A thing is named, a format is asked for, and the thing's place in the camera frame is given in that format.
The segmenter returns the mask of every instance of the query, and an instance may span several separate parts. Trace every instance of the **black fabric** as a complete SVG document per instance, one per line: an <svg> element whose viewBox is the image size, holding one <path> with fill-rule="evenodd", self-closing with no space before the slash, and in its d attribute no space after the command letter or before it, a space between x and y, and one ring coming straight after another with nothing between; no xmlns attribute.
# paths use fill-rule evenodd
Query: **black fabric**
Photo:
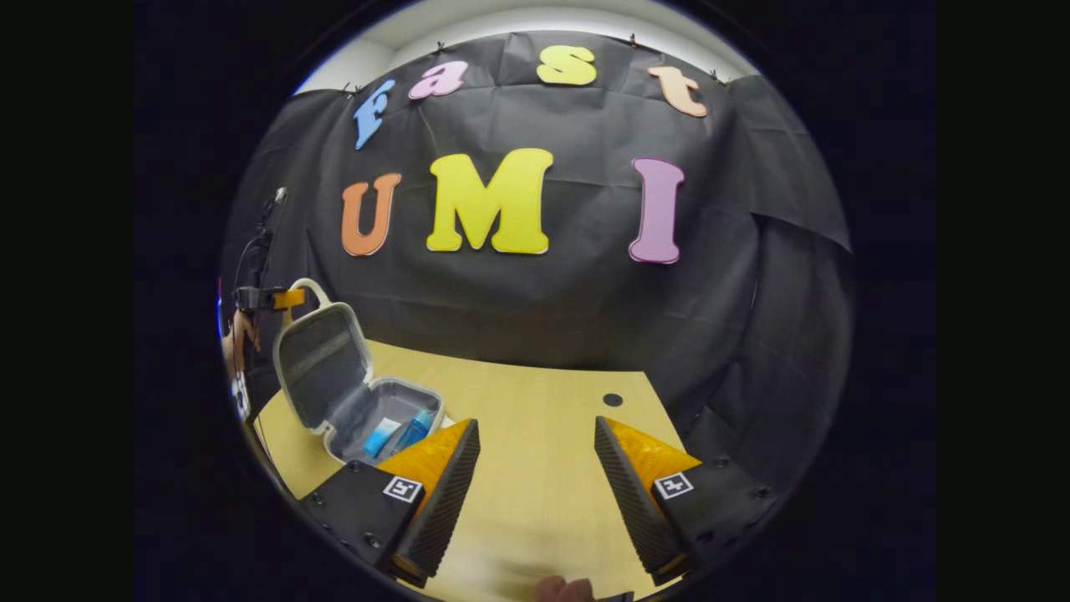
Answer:
<svg viewBox="0 0 1070 602"><path fill-rule="evenodd" d="M591 49L595 81L539 80L538 53L554 44ZM429 67L454 60L470 64L462 88L407 97ZM646 73L661 64L699 82L692 95L705 118L666 102ZM356 151L353 112L388 78L397 83L383 124ZM430 164L468 154L486 183L508 152L531 146L554 157L542 188L549 250L475 250L467 240L456 252L428 250ZM686 174L681 258L671 265L628 256L641 202L631 161L641 156ZM340 243L341 191L393 171L402 179L389 234L374 254L352 257ZM264 285L317 279L352 306L368 339L495 362L644 371L689 452L707 460L728 451L775 488L800 476L824 438L850 346L850 241L820 154L760 76L724 86L623 41L530 32L423 57L355 95L300 94L248 167L224 252L225 289L260 204L279 186L289 198ZM362 231L373 206L362 207ZM261 328L258 366L270 362L278 318L263 318ZM269 379L256 377L254 388L273 395L277 385L262 385Z"/></svg>

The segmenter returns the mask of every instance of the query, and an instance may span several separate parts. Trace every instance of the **wall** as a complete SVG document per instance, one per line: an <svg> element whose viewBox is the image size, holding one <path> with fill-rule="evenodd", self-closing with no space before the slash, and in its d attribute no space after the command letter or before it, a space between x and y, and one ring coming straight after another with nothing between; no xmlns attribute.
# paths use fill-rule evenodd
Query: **wall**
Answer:
<svg viewBox="0 0 1070 602"><path fill-rule="evenodd" d="M339 49L297 92L364 86L383 73L433 51L509 31L585 31L627 40L715 70L730 80L758 73L747 60L686 15L648 0L426 0L380 21ZM568 4L549 6L545 4Z"/></svg>

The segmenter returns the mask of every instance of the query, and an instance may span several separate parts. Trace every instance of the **black backdrop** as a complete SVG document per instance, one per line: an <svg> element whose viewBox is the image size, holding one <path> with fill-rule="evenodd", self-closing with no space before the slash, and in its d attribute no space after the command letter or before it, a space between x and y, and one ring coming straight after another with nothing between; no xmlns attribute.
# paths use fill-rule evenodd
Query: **black backdrop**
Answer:
<svg viewBox="0 0 1070 602"><path fill-rule="evenodd" d="M689 7L777 82L829 164L855 243L859 313L843 404L817 463L769 529L690 593L931 595L932 16L920 6L719 4ZM144 337L136 345L136 598L382 593L290 520L258 472L228 420L211 306L224 219L266 124L305 73L385 10L135 9L136 328L154 333L148 351ZM173 311L162 318L147 299L165 297Z"/></svg>
<svg viewBox="0 0 1070 602"><path fill-rule="evenodd" d="M542 82L538 55L553 45L593 51L596 79ZM469 63L459 90L407 96L422 74L457 60ZM706 117L666 102L646 72L658 65L700 82L693 96ZM387 79L397 83L382 125L354 150L353 112ZM431 163L468 154L486 182L508 152L526 146L553 154L541 195L549 250L428 250ZM631 161L644 156L686 175L676 195L681 257L669 265L628 256L642 195ZM340 240L341 190L387 172L401 173L389 233L373 254L352 257ZM315 278L356 311L369 339L495 362L644 371L688 451L704 461L728 453L781 493L824 438L850 346L846 226L820 153L761 76L721 84L656 49L539 31L453 45L355 95L300 94L244 177L224 290L264 199L280 186L289 197L273 220L264 284ZM370 222L376 203L366 196ZM271 343L279 319L263 320L254 407L278 390Z"/></svg>

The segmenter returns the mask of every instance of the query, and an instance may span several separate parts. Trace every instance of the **wooden table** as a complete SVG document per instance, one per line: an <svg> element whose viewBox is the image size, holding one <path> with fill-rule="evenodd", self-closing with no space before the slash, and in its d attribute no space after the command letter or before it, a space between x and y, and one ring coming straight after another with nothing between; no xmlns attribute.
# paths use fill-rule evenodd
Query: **wooden table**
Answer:
<svg viewBox="0 0 1070 602"><path fill-rule="evenodd" d="M552 574L588 577L596 598L661 589L643 571L594 451L606 416L684 446L641 372L545 370L475 362L368 342L377 376L442 393L446 415L479 420L483 446L438 576L423 590L447 601L532 600ZM624 403L610 407L606 393ZM293 495L304 497L341 465L277 393L258 433Z"/></svg>

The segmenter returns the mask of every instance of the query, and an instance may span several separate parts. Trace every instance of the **blue bottle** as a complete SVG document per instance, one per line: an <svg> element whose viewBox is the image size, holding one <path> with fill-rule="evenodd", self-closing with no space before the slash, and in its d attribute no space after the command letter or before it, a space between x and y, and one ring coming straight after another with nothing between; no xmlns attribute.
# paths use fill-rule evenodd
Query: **blue bottle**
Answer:
<svg viewBox="0 0 1070 602"><path fill-rule="evenodd" d="M401 434L401 438L398 439L396 446L394 446L394 451L391 456L408 448L409 446L422 441L427 436L427 432L431 430L431 416L424 411L416 413L412 421L409 422L409 427L406 427L404 433Z"/></svg>

